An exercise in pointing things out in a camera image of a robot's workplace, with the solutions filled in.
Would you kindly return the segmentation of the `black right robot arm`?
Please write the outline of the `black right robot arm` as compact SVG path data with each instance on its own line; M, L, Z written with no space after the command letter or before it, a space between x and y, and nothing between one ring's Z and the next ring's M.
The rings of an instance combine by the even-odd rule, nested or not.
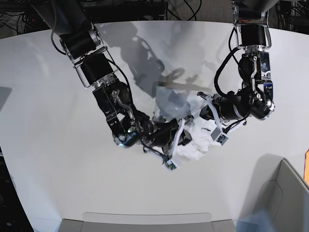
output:
M60 38L57 50L71 60L83 86L93 87L114 142L124 148L140 143L145 152L159 156L168 169L178 168L176 149L192 140L184 129L188 118L156 122L135 107L129 82L116 76L120 68L79 1L32 0L30 4L51 34Z

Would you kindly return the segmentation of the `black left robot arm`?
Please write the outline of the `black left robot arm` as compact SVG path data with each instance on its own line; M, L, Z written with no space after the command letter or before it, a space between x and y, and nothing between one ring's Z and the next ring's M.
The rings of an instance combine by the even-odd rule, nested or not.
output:
M216 131L222 135L253 116L264 120L275 109L273 83L271 80L268 49L272 46L269 32L269 10L275 0L234 0L232 10L237 45L230 49L214 77L216 95L207 96L199 92L208 105L201 110L200 117L214 120ZM244 50L237 67L242 78L241 89L224 93L219 86L219 77L235 53Z

